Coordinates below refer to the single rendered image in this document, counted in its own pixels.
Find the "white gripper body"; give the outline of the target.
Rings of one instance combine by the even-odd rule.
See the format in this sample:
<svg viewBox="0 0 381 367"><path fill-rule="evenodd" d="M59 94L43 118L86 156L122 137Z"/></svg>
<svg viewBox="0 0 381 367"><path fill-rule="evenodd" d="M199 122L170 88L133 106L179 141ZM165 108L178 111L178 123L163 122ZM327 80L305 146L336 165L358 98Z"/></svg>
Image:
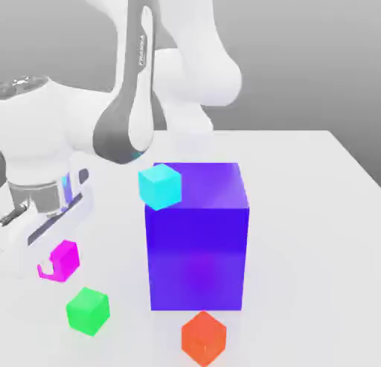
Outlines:
<svg viewBox="0 0 381 367"><path fill-rule="evenodd" d="M37 266L86 220L92 210L93 193L89 185L80 188L68 209L47 218L36 212L34 204L6 226L0 226L0 279L37 275Z"/></svg>

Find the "small magenta cube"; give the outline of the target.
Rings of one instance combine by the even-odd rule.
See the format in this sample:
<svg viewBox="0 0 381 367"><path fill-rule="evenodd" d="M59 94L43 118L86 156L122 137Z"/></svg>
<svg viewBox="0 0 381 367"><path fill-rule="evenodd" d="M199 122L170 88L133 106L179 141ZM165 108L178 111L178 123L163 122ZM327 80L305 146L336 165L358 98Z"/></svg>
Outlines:
<svg viewBox="0 0 381 367"><path fill-rule="evenodd" d="M70 240L63 240L51 252L48 260L51 262L53 272L51 274L44 273L42 266L38 264L39 277L49 281L66 282L80 266L77 244Z"/></svg>

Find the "small green cube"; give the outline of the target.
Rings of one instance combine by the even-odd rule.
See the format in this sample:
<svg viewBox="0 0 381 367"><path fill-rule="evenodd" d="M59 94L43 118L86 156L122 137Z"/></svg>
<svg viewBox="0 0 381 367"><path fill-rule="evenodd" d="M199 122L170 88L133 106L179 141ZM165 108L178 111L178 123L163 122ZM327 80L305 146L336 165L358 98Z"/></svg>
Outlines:
<svg viewBox="0 0 381 367"><path fill-rule="evenodd" d="M110 317L107 294L84 287L65 306L69 326L94 336Z"/></svg>

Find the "small cyan cube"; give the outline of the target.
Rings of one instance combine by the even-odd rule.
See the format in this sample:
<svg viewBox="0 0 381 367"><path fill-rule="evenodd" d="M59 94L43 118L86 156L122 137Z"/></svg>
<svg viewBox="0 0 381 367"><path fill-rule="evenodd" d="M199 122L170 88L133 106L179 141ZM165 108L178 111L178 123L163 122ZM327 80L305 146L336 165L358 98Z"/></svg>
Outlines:
<svg viewBox="0 0 381 367"><path fill-rule="evenodd" d="M166 164L154 165L138 172L141 200L154 211L182 201L182 175Z"/></svg>

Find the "small orange cube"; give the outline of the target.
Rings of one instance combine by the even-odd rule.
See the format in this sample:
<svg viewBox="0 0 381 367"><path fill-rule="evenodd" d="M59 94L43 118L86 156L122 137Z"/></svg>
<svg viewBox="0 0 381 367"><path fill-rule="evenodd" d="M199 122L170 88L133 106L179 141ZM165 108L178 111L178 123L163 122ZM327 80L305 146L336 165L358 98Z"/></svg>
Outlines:
<svg viewBox="0 0 381 367"><path fill-rule="evenodd" d="M204 310L181 328L181 349L201 367L224 352L226 340L227 327Z"/></svg>

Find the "large purple box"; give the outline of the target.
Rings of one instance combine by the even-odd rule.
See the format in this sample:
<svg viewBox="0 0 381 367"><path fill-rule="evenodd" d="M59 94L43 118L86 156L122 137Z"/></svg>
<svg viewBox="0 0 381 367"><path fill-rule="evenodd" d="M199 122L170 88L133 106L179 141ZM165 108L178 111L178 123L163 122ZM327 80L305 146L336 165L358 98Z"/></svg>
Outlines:
<svg viewBox="0 0 381 367"><path fill-rule="evenodd" d="M237 163L173 163L182 201L144 209L152 310L240 310L249 202Z"/></svg>

